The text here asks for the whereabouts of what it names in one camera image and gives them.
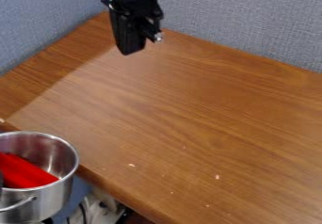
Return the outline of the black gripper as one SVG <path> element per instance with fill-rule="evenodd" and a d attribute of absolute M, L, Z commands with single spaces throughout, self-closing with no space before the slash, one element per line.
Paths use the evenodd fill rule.
<path fill-rule="evenodd" d="M 101 0 L 101 3 L 109 9 L 116 46 L 125 56 L 144 48 L 145 39 L 161 41 L 158 0 Z"/>

